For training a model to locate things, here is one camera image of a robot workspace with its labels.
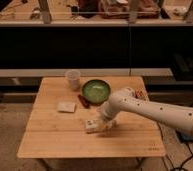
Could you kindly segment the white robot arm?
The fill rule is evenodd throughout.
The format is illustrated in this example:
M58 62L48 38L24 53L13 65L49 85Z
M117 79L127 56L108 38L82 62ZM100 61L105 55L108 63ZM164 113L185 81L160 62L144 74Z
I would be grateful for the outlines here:
M131 112L193 136L193 108L137 99L131 87L112 93L99 111L104 121L113 120L121 111Z

